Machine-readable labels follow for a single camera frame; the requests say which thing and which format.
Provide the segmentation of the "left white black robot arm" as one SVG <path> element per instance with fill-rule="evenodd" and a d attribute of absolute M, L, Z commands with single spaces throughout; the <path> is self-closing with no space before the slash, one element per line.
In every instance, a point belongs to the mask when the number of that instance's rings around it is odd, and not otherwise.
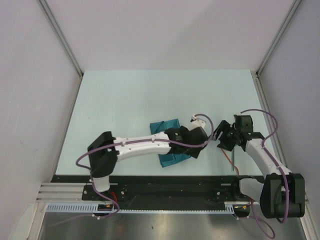
<path fill-rule="evenodd" d="M 192 130 L 184 126 L 169 128 L 136 138 L 114 137 L 106 131 L 87 148 L 93 194 L 100 200 L 110 196 L 110 175 L 119 161 L 150 154 L 185 154 L 197 158 L 208 138 L 200 126 Z"/>

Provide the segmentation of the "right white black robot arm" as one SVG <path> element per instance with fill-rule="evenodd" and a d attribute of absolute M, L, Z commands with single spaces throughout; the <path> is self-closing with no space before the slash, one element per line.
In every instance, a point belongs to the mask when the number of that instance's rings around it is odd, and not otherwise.
<path fill-rule="evenodd" d="M 283 165 L 266 146 L 266 137 L 254 130 L 250 115 L 235 115 L 234 123 L 222 120 L 213 132 L 218 148 L 232 151 L 241 147 L 256 163 L 264 182 L 243 178 L 230 188 L 231 196 L 242 201 L 257 200 L 267 219 L 286 220 L 305 215 L 305 179 Z"/>

